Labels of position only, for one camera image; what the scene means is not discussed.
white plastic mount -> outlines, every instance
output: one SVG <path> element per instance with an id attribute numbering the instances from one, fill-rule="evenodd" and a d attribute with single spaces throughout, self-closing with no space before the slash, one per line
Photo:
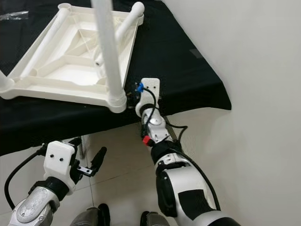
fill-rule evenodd
<path id="1" fill-rule="evenodd" d="M 70 160 L 75 150 L 72 146 L 59 141 L 53 141 L 48 144 L 44 160 L 44 179 L 55 177 L 64 182 L 71 195 L 75 191 L 75 183 L 70 177 Z"/>
<path id="2" fill-rule="evenodd" d="M 58 6 L 58 13 L 11 73 L 6 77 L 0 72 L 0 97 L 102 105 L 115 113 L 125 110 L 123 88 L 144 6 L 135 3 L 126 13 L 112 11 L 111 0 L 92 4 L 94 8 Z M 104 64 L 97 65 L 100 56 Z"/>
<path id="3" fill-rule="evenodd" d="M 153 94 L 156 97 L 156 107 L 159 107 L 158 105 L 158 99 L 159 99 L 159 95 L 160 95 L 160 79 L 157 78 L 143 78 L 141 79 L 141 83 L 143 84 L 143 86 L 147 89 L 149 89 L 151 92 L 153 92 Z M 140 114 L 140 108 L 146 104 L 154 104 L 154 98 L 152 97 L 152 95 L 147 92 L 147 91 L 143 91 L 141 93 L 140 96 L 140 101 L 139 103 L 136 105 L 136 114 L 141 117 Z"/>

table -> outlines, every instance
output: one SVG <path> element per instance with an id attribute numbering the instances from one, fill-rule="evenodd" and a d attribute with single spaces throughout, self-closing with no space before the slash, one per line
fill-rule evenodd
<path id="1" fill-rule="evenodd" d="M 91 7 L 89 0 L 11 0 L 0 12 L 29 11 L 27 20 L 0 22 L 0 69 L 7 75 L 57 12 L 68 2 Z M 134 0 L 114 0 L 114 10 L 130 11 Z M 230 110 L 225 87 L 179 26 L 163 2 L 143 0 L 145 18 L 139 26 L 125 85 L 134 93 L 143 77 L 161 80 L 163 115 L 201 107 Z M 130 100 L 129 107 L 134 106 Z M 138 122 L 133 108 L 115 114 L 106 107 L 17 97 L 0 98 L 0 156 Z"/>

tiled floor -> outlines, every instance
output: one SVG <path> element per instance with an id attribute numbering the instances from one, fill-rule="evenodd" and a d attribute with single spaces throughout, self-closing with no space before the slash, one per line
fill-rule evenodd
<path id="1" fill-rule="evenodd" d="M 83 178 L 72 196 L 67 196 L 52 226 L 68 226 L 86 208 L 107 203 L 114 226 L 138 226 L 145 210 L 159 211 L 155 185 L 155 172 L 150 153 L 142 144 L 139 126 L 132 124 L 84 137 L 87 165 L 97 151 L 106 146 L 108 152 L 99 172 L 90 180 Z M 3 187 L 9 173 L 34 149 L 0 157 L 0 225 L 8 224 L 10 209 L 6 203 Z M 43 157 L 37 157 L 20 171 L 11 182 L 10 191 L 15 203 L 21 201 L 37 180 L 43 179 Z M 168 219 L 172 226 L 173 219 Z"/>

